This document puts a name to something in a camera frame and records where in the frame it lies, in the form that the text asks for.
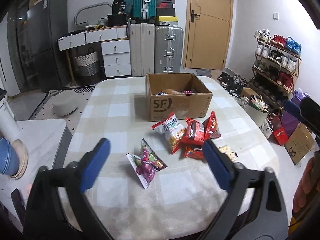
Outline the person right hand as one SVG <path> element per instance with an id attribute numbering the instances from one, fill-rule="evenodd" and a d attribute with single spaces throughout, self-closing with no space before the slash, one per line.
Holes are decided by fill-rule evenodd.
<path id="1" fill-rule="evenodd" d="M 306 165 L 293 198 L 292 214 L 294 216 L 297 216 L 300 211 L 304 210 L 312 202 L 312 199 L 314 198 L 311 193 L 312 189 L 316 189 L 317 192 L 319 192 L 319 178 L 317 178 L 314 183 L 311 181 L 311 173 L 314 165 L 314 157 L 312 157 Z"/>

